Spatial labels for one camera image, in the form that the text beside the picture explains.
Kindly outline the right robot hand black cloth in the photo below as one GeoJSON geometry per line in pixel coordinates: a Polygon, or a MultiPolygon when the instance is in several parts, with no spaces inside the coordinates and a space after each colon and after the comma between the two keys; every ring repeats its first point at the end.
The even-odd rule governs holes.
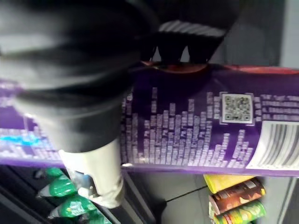
{"type": "Polygon", "coordinates": [[[123,200],[121,104],[131,67],[159,52],[206,63],[236,21],[239,0],[3,0],[0,77],[23,90],[31,116],[59,151],[81,196],[109,209],[123,200]]]}

